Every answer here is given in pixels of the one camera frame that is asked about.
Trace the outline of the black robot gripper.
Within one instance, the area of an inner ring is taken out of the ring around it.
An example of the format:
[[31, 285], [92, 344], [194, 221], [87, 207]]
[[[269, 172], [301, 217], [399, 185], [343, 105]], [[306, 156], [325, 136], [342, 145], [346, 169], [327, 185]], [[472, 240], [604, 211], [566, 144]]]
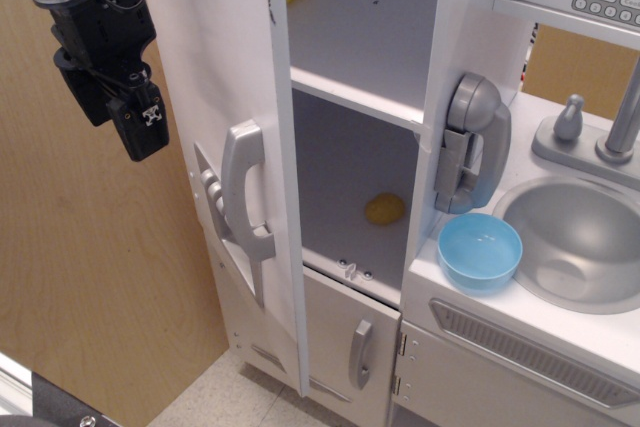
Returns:
[[146, 0], [33, 1], [53, 18], [61, 45], [54, 63], [89, 121], [111, 118], [134, 162], [167, 146], [165, 104], [159, 88], [146, 84], [150, 68], [142, 60], [155, 38]]

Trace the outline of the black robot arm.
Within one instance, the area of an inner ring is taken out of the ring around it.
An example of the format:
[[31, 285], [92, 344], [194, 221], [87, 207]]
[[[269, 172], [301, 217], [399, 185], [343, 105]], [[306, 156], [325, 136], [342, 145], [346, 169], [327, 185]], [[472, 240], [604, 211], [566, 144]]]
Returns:
[[32, 0], [60, 47], [53, 61], [89, 121], [112, 122], [130, 157], [169, 142], [166, 108], [143, 53], [156, 31], [146, 0]]

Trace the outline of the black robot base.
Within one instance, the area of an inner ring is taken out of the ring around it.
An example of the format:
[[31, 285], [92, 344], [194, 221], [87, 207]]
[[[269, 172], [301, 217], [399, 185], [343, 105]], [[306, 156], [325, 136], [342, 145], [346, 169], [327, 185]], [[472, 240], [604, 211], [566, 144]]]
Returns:
[[1, 372], [2, 426], [119, 426], [39, 374], [32, 386]]

